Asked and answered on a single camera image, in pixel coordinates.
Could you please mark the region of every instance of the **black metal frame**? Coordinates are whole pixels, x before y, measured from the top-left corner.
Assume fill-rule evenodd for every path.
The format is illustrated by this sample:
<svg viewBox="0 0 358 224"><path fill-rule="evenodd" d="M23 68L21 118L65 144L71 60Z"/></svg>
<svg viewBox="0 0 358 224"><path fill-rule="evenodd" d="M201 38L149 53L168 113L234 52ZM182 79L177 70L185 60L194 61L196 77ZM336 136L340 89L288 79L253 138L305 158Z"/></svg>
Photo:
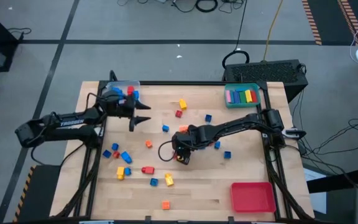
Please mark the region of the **black metal frame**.
<svg viewBox="0 0 358 224"><path fill-rule="evenodd" d="M98 95L101 95L101 90L106 86L106 84L108 82L111 81L117 81L117 78L115 76L114 73L110 74L110 81L104 81L101 80L99 81L99 86L98 86ZM141 85L211 85L211 86L224 86L226 84L230 84L231 82L202 82L202 81L197 81L197 82L188 82L188 81L140 81ZM258 85L261 87L263 94L264 94L264 99L265 99L265 104L266 104L266 108L270 109L270 98L269 98L269 93L267 91L267 84L265 82L262 83L258 83ZM257 112L261 112L262 111L262 107L261 105L257 106ZM264 153L265 153L265 157L266 158L270 158L270 145L269 145L269 140L267 138L264 137L264 135L261 135L262 137L262 143L263 143L263 147L264 147ZM102 150L102 146L103 146L103 139L104 139L104 131L103 134L101 135L101 144L100 147L97 148L97 150ZM80 179L80 185L84 182L86 174L88 173L88 167L89 164L91 162L91 151L92 149L86 149L86 154L85 154L85 158L84 158L84 163L83 163L83 167L82 167L82 172L81 172L81 179ZM285 175L284 175L284 169L283 169L283 164L282 164L282 158L280 155L280 151L276 150L275 151L275 157L276 157L276 163L277 163L277 170L278 170L278 174L280 176L280 180L283 182L283 184L285 186L286 185L286 181L285 181ZM98 173L96 173L95 177L93 178L93 180L90 183L90 188L89 188L89 197L88 197L88 203L86 206L86 212L85 212L85 219L90 219L91 218L91 212L92 212L92 208L93 208L93 199L94 199L94 193L96 190L96 181L98 179ZM276 187L275 187L275 182L272 180L272 178L269 176L268 178L269 182L272 184L273 186L273 194L274 194L274 199L275 199L275 204L276 204L276 212L274 212L274 216L276 221L281 219L281 215L280 215L280 207L278 205L278 200L277 200L277 191L276 191ZM284 201L284 206L285 206L285 213L286 213L286 218L287 219L292 219L292 210L288 204L288 202L285 200L285 198L283 197L283 201ZM76 204L75 207L75 211L73 214L73 218L78 218L80 216L80 208L81 208L81 203L82 203L82 197L79 199L79 201ZM145 220L115 220L115 223L151 223L151 217L146 217ZM236 223L236 224L240 224L240 223L250 223L250 222L236 222L234 221L233 217L228 217L228 222L229 223ZM178 223L178 221L153 221L153 223ZM205 221L205 222L193 222L193 221L188 221L187 223L227 223L227 222L210 222L210 221Z"/></svg>

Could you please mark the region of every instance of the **wooden tabletop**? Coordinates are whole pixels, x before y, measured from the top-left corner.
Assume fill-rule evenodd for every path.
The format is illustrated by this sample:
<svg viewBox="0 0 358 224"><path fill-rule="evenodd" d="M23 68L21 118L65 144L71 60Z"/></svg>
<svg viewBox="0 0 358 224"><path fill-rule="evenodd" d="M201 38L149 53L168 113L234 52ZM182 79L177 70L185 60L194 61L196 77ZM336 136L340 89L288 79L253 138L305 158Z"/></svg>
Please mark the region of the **wooden tabletop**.
<svg viewBox="0 0 358 224"><path fill-rule="evenodd" d="M97 93L98 82L83 82L76 111L85 108L89 92ZM231 207L230 186L233 182L268 182L262 140L258 131L244 131L221 138L221 148L213 146L191 154L190 163L185 166L177 161L163 162L158 158L157 149L171 140L179 126L205 124L206 114L212 115L211 124L241 118L255 113L256 108L227 109L224 103L224 86L141 86L140 99L151 110L137 110L139 116L152 119L140 123L133 133L129 132L128 119L108 118L104 134L103 151L111 144L119 144L119 152L127 151L133 160L131 165L121 158L106 159L102 156L98 181L94 194L92 219L144 220L204 220L227 221L233 216L236 221L274 221L272 213L235 213ZM285 128L292 127L290 110L282 83L268 83L272 108L280 111ZM179 99L187 102L182 118L176 118ZM162 125L170 127L169 133L162 132ZM153 148L148 149L145 141L151 140ZM69 141L65 155L69 154L80 141ZM295 141L287 144L296 146ZM232 158L225 160L224 151L231 151ZM303 166L298 151L292 148L281 150L287 186L296 201L310 216L313 215L310 196L306 186ZM80 181L85 149L72 155L63 166L50 215L58 213L71 199ZM162 156L172 156L172 146L164 145ZM132 169L131 176L117 180L117 167ZM143 166L155 167L154 175L143 174ZM174 185L167 187L164 175L171 173ZM150 178L159 181L158 187L150 185ZM282 195L277 189L282 217L285 210ZM88 193L85 193L81 214L85 213ZM162 201L170 201L170 210L162 210Z"/></svg>

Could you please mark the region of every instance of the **red tray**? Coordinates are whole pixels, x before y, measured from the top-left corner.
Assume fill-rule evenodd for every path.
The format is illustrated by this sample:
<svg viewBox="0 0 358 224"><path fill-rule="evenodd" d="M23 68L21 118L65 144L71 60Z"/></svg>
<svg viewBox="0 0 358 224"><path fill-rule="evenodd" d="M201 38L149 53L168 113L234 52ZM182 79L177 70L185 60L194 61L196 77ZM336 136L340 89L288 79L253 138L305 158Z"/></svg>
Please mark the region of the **red tray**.
<svg viewBox="0 0 358 224"><path fill-rule="evenodd" d="M233 183L231 202L236 212L275 212L273 188L269 182Z"/></svg>

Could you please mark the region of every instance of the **orange block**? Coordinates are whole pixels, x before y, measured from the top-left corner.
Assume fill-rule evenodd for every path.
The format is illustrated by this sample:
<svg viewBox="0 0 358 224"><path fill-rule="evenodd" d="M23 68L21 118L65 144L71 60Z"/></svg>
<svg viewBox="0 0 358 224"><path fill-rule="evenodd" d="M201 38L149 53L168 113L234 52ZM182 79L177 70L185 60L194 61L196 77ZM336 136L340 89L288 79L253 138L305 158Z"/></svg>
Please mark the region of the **orange block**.
<svg viewBox="0 0 358 224"><path fill-rule="evenodd" d="M162 202L162 209L164 209L164 210L169 210L170 209L169 201L163 201Z"/></svg>
<svg viewBox="0 0 358 224"><path fill-rule="evenodd" d="M147 140L147 141L146 141L146 146L147 146L148 148L153 147L152 141Z"/></svg>
<svg viewBox="0 0 358 224"><path fill-rule="evenodd" d="M186 133L187 132L187 129L188 129L188 125L182 125L179 127L179 132L181 133Z"/></svg>

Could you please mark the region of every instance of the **floor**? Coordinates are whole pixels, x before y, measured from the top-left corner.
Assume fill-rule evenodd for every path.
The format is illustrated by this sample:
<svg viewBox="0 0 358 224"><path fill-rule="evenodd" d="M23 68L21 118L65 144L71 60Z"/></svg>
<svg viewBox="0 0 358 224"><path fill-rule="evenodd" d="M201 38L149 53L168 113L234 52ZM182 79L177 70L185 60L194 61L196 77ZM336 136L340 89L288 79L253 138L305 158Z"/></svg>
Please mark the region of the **floor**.
<svg viewBox="0 0 358 224"><path fill-rule="evenodd" d="M177 4L185 10L192 2ZM263 58L263 43L278 3L248 2L241 40L249 41L239 48L250 54L251 62ZM110 69L121 80L218 81L224 71L221 60L234 48L233 41L226 40L237 38L241 15L242 9L232 14L183 14L170 2L154 0L147 4L129 0L122 7L116 0L0 0L0 22L7 28L32 28L25 40L34 40L21 44L11 70L0 73L0 204L21 151L14 130L33 117L40 96L45 97L41 94L45 79L50 88L45 104L38 107L41 115L73 111L81 82L106 80ZM276 42L270 44L266 60L296 58L307 66L309 85L301 115L312 147L345 128L349 119L358 118L358 65L349 58L348 46L315 45L301 1L284 1L271 39ZM228 63L243 61L233 57ZM290 103L291 109L296 101ZM301 126L298 112L294 123ZM358 131L352 130L321 152L356 146ZM65 142L43 144L35 156L59 164L64 148ZM347 171L358 169L358 150L320 158ZM5 222L12 220L22 184L34 164L27 156L12 200L5 201L9 203Z"/></svg>

